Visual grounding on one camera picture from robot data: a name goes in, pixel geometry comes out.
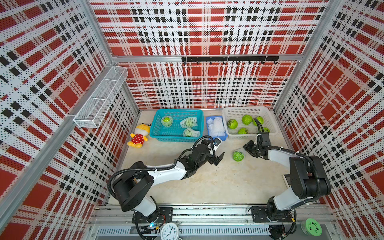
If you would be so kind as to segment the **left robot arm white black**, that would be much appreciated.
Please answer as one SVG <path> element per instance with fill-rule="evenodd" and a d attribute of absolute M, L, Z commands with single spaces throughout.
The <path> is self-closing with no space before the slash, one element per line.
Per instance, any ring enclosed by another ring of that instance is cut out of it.
<path fill-rule="evenodd" d="M 169 165 L 150 167 L 142 161 L 136 162 L 110 177 L 108 191 L 118 200 L 122 211 L 135 211 L 146 218 L 156 217 L 160 214 L 160 208 L 152 197 L 147 196 L 151 187 L 188 179 L 205 163 L 218 165 L 224 158 L 224 154 L 216 156 L 221 143 L 219 138 L 203 136 Z"/>

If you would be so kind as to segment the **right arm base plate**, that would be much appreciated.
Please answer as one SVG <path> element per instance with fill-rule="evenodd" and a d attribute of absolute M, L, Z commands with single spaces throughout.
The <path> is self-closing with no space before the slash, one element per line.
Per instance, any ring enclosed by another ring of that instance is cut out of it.
<path fill-rule="evenodd" d="M 251 217 L 254 223 L 291 223 L 292 215 L 291 211 L 283 211 L 272 216 L 271 220 L 267 216 L 266 206 L 252 206 L 250 208 Z"/>

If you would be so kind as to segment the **pale green custard apple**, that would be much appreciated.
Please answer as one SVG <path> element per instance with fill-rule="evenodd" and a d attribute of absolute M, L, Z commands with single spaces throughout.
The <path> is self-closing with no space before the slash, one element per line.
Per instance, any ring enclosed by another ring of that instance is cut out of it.
<path fill-rule="evenodd" d="M 245 154 L 241 151 L 233 152 L 233 160 L 236 162 L 241 162 L 245 158 Z"/>

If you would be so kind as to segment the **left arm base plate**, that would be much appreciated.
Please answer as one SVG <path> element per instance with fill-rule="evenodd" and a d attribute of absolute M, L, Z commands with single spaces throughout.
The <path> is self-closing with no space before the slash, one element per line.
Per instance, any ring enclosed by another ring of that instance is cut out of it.
<path fill-rule="evenodd" d="M 132 218 L 133 224 L 164 224 L 172 222 L 173 218 L 173 208 L 172 207 L 160 207 L 158 210 L 155 210 L 151 215 L 145 217 L 142 213 L 135 212 Z"/>

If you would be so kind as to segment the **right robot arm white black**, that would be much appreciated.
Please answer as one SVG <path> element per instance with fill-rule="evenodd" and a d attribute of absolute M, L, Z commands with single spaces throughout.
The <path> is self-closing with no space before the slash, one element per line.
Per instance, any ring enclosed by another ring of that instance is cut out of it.
<path fill-rule="evenodd" d="M 276 162 L 290 169 L 291 186 L 267 202 L 266 217 L 270 222 L 278 222 L 296 208 L 331 193 L 332 187 L 319 157 L 272 146 L 269 133 L 257 118 L 254 121 L 259 132 L 255 141 L 243 146 L 244 150 L 255 158 Z"/>

